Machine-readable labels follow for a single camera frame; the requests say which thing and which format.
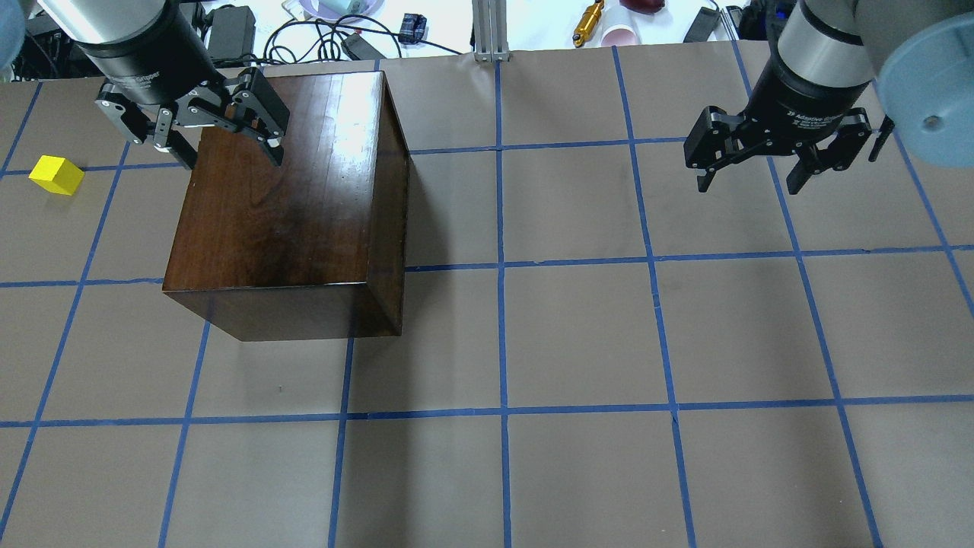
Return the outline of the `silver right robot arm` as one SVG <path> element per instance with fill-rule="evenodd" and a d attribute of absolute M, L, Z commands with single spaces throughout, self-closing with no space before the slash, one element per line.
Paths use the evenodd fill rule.
<path fill-rule="evenodd" d="M 794 195 L 848 169 L 872 126 L 856 107 L 870 83 L 884 119 L 871 159 L 898 131 L 923 161 L 972 166 L 970 1 L 800 1 L 740 114 L 706 107 L 684 142 L 705 192 L 718 170 L 755 156 L 796 156 Z"/>

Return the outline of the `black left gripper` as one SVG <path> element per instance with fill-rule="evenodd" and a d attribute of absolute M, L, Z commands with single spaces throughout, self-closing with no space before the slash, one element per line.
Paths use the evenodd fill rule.
<path fill-rule="evenodd" d="M 290 110 L 260 69 L 247 67 L 227 89 L 177 8 L 84 8 L 82 14 L 88 20 L 75 40 L 107 77 L 95 105 L 129 142 L 150 143 L 192 170 L 197 150 L 175 126 L 220 127 L 250 135 L 272 165 L 282 166 Z M 233 119 L 226 115 L 231 100 Z M 152 105 L 160 108 L 154 119 L 142 110 Z"/>

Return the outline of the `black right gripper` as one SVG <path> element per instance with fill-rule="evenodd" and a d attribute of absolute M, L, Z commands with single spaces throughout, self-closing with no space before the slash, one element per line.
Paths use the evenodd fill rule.
<path fill-rule="evenodd" d="M 754 147 L 761 155 L 797 154 L 786 180 L 793 196 L 822 171 L 848 169 L 872 134 L 866 109 L 855 107 L 865 89 L 865 83 L 834 88 L 810 82 L 773 53 L 740 115 L 704 107 L 686 137 L 685 164 L 696 172 L 697 191 L 707 192 L 718 170 L 751 158 Z"/>

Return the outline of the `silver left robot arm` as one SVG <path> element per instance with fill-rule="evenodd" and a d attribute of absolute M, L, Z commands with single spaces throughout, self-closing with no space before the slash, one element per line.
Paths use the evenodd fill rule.
<path fill-rule="evenodd" d="M 136 145 L 151 143 L 185 169 L 197 151 L 180 127 L 255 140 L 282 166 L 289 109 L 252 55 L 238 76 L 217 70 L 177 1 L 42 1 L 40 7 L 105 77 L 95 104 Z"/>

